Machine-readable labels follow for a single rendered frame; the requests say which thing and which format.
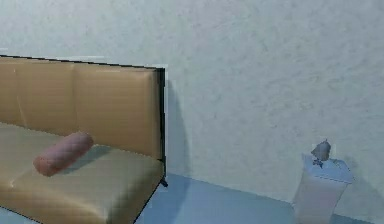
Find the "tan leather sofa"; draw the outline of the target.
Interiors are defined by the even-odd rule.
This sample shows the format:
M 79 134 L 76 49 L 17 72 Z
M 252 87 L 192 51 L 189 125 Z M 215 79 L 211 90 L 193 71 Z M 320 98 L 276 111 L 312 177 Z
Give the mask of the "tan leather sofa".
M 165 74 L 0 56 L 0 207 L 41 224 L 134 224 L 165 179 Z M 33 160 L 72 133 L 91 149 L 59 173 Z

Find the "small grey figurine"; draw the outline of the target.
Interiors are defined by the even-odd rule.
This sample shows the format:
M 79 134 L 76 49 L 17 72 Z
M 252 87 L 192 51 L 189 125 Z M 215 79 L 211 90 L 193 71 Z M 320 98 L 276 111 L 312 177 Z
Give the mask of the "small grey figurine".
M 316 147 L 311 151 L 311 154 L 315 157 L 313 164 L 322 168 L 324 162 L 327 161 L 330 157 L 330 151 L 331 145 L 327 139 L 317 144 Z

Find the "pink bolster cushion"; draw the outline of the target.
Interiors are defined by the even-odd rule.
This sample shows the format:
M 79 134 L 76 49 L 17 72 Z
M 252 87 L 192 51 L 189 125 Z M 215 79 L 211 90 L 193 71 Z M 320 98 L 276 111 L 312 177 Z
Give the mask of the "pink bolster cushion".
M 93 144 L 88 133 L 72 133 L 39 154 L 33 160 L 34 168 L 39 174 L 51 177 L 76 162 Z

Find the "white square pedestal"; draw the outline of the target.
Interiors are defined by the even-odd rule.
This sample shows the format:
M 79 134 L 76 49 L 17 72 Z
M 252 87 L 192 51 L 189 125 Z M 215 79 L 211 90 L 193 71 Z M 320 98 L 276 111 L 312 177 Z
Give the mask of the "white square pedestal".
M 330 224 L 331 216 L 342 194 L 354 180 L 343 160 L 314 165 L 315 157 L 302 155 L 303 170 L 292 200 L 296 224 Z

